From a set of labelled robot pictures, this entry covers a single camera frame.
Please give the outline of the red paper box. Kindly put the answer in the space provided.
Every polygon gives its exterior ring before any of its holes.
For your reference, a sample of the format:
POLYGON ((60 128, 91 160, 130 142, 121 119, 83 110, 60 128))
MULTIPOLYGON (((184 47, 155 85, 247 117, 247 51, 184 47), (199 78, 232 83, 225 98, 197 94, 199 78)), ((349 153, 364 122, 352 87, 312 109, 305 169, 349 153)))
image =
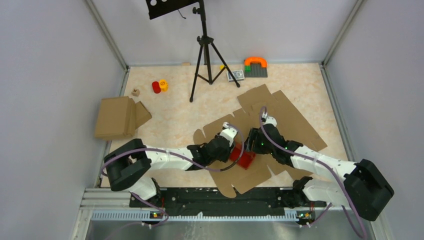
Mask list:
MULTIPOLYGON (((241 150, 242 150, 242 145, 237 142, 229 156, 229 159, 232 162, 235 162, 239 158, 241 150)), ((252 162, 254 161, 255 157, 256 157, 256 154, 254 152, 244 150, 240 159, 237 162, 237 165, 247 170, 252 164, 252 162)))

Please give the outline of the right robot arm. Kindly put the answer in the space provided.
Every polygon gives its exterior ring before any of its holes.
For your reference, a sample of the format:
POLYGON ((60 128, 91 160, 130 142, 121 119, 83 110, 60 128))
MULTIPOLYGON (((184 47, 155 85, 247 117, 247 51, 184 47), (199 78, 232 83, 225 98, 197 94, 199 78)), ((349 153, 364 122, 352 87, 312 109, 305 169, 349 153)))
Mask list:
POLYGON ((372 161, 343 161, 324 155, 300 142, 285 140, 272 124, 251 128, 245 145, 251 152, 271 156, 280 165, 325 178, 304 176, 295 181, 293 200, 299 206, 315 201, 332 203, 375 221, 395 194, 372 161))

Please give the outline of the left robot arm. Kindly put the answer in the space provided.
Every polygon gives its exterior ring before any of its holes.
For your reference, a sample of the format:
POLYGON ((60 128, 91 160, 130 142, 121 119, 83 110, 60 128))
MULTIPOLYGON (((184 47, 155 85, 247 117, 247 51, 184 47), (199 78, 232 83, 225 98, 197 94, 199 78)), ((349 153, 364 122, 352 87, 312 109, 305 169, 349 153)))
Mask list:
POLYGON ((153 148, 135 138, 104 157, 103 175, 108 178, 110 189, 118 192, 132 187, 149 170, 218 172, 209 166, 215 161, 227 162, 234 147, 234 138, 223 134, 183 148, 153 148))

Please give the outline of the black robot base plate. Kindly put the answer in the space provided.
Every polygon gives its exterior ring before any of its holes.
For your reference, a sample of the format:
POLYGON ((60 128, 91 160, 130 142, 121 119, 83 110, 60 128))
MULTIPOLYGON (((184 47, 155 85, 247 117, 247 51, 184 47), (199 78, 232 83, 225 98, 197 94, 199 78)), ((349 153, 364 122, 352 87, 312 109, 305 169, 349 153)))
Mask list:
POLYGON ((217 188, 169 187, 151 204, 163 207, 171 217, 264 217, 283 216, 286 209, 326 207, 324 201, 310 201, 299 190, 284 187, 255 187, 234 198, 224 196, 217 188))

